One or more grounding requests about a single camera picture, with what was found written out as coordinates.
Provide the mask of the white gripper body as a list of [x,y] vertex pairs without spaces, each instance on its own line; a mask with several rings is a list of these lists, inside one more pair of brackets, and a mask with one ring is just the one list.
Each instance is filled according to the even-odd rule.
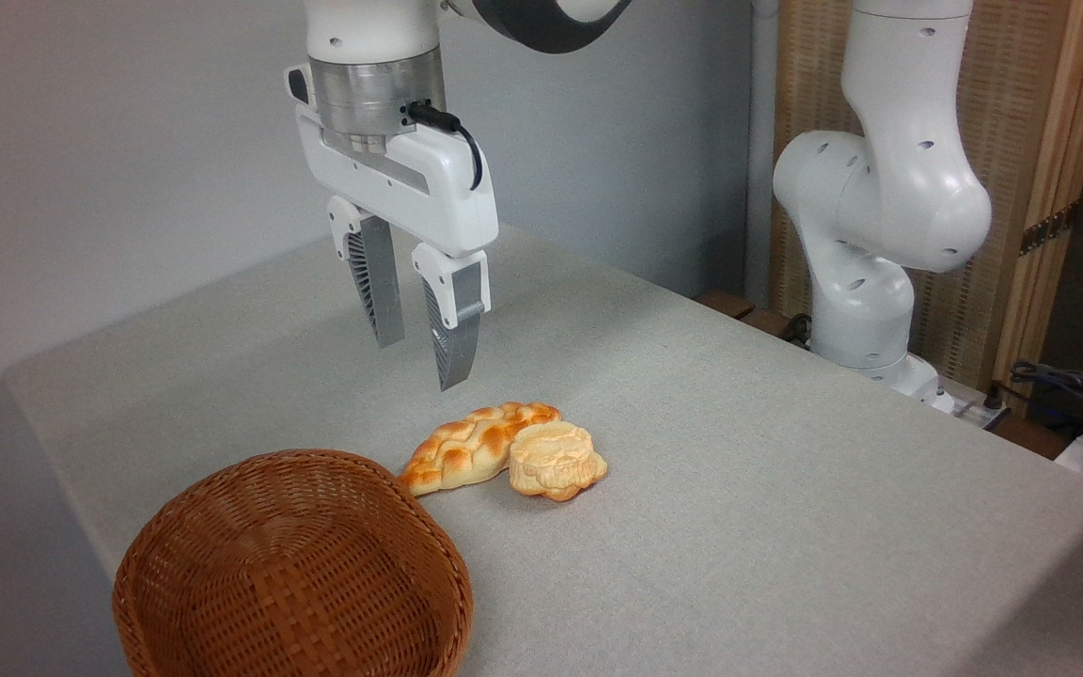
[[403,227],[452,258],[474,253],[497,239],[490,167],[482,168],[474,185],[477,164],[464,136],[417,125],[391,136],[383,154],[356,151],[319,120],[305,64],[285,70],[285,81],[296,101],[309,170],[332,196]]

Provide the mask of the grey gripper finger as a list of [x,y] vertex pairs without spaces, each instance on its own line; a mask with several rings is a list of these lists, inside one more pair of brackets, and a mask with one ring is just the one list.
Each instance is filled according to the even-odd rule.
[[480,320],[493,305],[487,257],[477,250],[455,259],[421,243],[413,249],[412,262],[425,284],[440,390],[448,390],[469,377],[477,360]]
[[337,256],[353,276],[375,341],[382,348],[402,341],[405,330],[390,224],[343,197],[331,197],[327,213]]

